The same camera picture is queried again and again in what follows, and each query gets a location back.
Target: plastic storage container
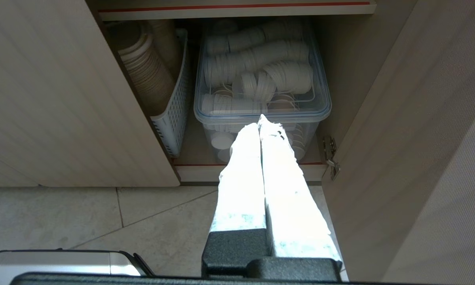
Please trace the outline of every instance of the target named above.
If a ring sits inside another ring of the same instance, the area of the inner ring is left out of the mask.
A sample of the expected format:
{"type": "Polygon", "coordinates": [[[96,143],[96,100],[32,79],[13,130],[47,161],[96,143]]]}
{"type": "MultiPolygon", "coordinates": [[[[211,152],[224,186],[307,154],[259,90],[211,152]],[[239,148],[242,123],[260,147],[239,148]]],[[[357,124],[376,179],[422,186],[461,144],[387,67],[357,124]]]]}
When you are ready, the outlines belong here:
{"type": "Polygon", "coordinates": [[[190,98],[188,95],[192,94],[194,89],[187,52],[188,32],[185,29],[176,29],[176,33],[183,45],[183,60],[178,80],[165,111],[158,116],[150,117],[165,149],[173,158],[179,157],[181,151],[186,119],[190,109],[190,98]]]}
{"type": "MultiPolygon", "coordinates": [[[[302,27],[302,32],[298,33],[299,38],[295,41],[301,40],[308,46],[308,63],[313,74],[312,86],[304,94],[293,95],[288,92],[275,91],[272,99],[262,100],[262,102],[256,101],[255,103],[250,103],[250,101],[240,102],[242,97],[246,97],[247,94],[232,92],[232,85],[223,82],[226,79],[222,80],[223,85],[217,87],[214,86],[215,84],[211,80],[207,79],[208,70],[211,73],[209,67],[219,66],[217,72],[223,73],[228,72],[228,69],[225,70],[227,67],[220,65],[210,65],[211,60],[218,56],[214,53],[209,54],[206,46],[208,38],[212,35],[210,31],[214,30],[213,25],[215,23],[209,24],[205,29],[205,40],[199,55],[194,113],[196,118],[203,123],[207,141],[220,162],[227,163],[229,161],[229,148],[237,133],[243,126],[257,122],[260,114],[264,114],[271,122],[283,125],[296,159],[300,160],[304,157],[319,122],[328,117],[331,112],[331,99],[326,75],[310,22],[308,18],[289,18],[289,21],[297,21],[302,27]]],[[[257,70],[252,71],[252,73],[255,74],[256,78],[260,74],[257,70]]],[[[239,82],[240,77],[241,74],[232,79],[232,82],[239,82]]],[[[243,88],[238,89],[242,92],[243,89],[248,87],[243,85],[243,88]]]]}

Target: cabinet hinge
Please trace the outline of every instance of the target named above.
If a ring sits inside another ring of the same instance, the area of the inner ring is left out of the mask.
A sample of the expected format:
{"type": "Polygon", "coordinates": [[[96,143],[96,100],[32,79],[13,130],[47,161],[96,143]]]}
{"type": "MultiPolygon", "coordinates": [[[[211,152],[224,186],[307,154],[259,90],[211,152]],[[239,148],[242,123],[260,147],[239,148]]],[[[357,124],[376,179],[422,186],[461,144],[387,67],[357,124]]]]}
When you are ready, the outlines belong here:
{"type": "Polygon", "coordinates": [[[341,167],[334,160],[334,154],[336,153],[336,142],[328,135],[324,137],[324,155],[326,158],[329,171],[331,171],[331,180],[334,180],[339,173],[341,167]]]}

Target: open cabinet door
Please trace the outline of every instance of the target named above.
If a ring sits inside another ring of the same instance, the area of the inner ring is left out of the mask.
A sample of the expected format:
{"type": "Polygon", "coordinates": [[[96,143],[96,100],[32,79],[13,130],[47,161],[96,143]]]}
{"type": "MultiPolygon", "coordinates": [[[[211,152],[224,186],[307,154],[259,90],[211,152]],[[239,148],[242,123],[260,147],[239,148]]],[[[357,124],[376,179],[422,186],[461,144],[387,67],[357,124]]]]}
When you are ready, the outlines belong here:
{"type": "Polygon", "coordinates": [[[178,186],[122,69],[84,0],[0,0],[0,162],[44,186],[178,186]]]}
{"type": "Polygon", "coordinates": [[[334,160],[350,280],[475,284],[475,1],[417,2],[334,160]]]}

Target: tile floor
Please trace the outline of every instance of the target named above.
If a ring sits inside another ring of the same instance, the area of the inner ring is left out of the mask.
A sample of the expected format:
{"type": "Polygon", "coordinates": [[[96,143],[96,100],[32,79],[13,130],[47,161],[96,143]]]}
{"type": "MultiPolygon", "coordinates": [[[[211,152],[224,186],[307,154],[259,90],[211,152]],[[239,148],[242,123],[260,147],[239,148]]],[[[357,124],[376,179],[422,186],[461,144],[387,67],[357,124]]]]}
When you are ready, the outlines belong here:
{"type": "MultiPolygon", "coordinates": [[[[333,232],[321,187],[310,191],[333,232]]],[[[156,274],[200,276],[216,201],[216,186],[0,188],[0,250],[123,250],[156,274]]]]}

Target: tile grout line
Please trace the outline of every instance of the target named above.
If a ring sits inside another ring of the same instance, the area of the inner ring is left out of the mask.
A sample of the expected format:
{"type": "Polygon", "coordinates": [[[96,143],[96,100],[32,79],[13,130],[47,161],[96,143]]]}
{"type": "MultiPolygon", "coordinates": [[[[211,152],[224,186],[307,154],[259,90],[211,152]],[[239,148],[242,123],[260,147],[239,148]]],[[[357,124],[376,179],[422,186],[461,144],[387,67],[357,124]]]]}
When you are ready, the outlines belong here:
{"type": "Polygon", "coordinates": [[[118,187],[116,187],[116,198],[118,199],[118,209],[120,210],[120,219],[122,221],[122,229],[125,227],[123,224],[123,214],[122,214],[122,206],[120,205],[120,193],[118,187]]]}
{"type": "Polygon", "coordinates": [[[113,230],[113,231],[110,231],[109,233],[105,233],[105,234],[100,235],[100,236],[98,236],[98,237],[92,238],[91,240],[88,240],[88,241],[85,241],[85,242],[80,243],[80,244],[78,244],[78,245],[75,245],[75,246],[73,246],[73,247],[71,247],[71,248],[69,248],[69,249],[75,249],[76,247],[80,247],[81,245],[85,245],[86,243],[92,242],[92,241],[97,240],[97,239],[99,239],[99,238],[103,238],[103,237],[106,236],[106,235],[115,233],[115,232],[120,231],[120,230],[122,230],[122,229],[125,229],[126,227],[129,227],[129,226],[131,226],[131,225],[135,225],[135,224],[137,224],[138,222],[142,222],[143,220],[147,220],[147,219],[152,218],[152,217],[154,217],[154,216],[156,216],[156,215],[160,215],[161,213],[165,213],[165,212],[167,212],[167,211],[169,211],[169,210],[172,210],[172,209],[174,209],[174,208],[176,208],[176,207],[179,207],[179,206],[188,204],[188,203],[190,203],[190,202],[194,202],[194,201],[197,200],[197,199],[200,199],[200,198],[202,198],[202,197],[206,197],[207,195],[210,195],[210,194],[215,193],[215,192],[218,192],[218,190],[211,191],[210,193],[206,193],[206,194],[204,194],[204,195],[202,195],[202,196],[199,196],[199,197],[194,198],[194,199],[192,199],[192,200],[189,200],[189,201],[187,201],[187,202],[183,202],[183,203],[181,203],[181,204],[179,204],[179,205],[170,207],[169,209],[166,209],[166,210],[160,211],[160,212],[158,212],[158,213],[155,213],[155,214],[153,214],[153,215],[150,215],[150,216],[148,216],[148,217],[142,218],[141,220],[138,220],[138,221],[136,221],[136,222],[133,222],[133,223],[131,223],[131,224],[128,224],[128,225],[126,225],[126,226],[123,226],[123,227],[120,228],[120,229],[115,229],[115,230],[113,230]]]}

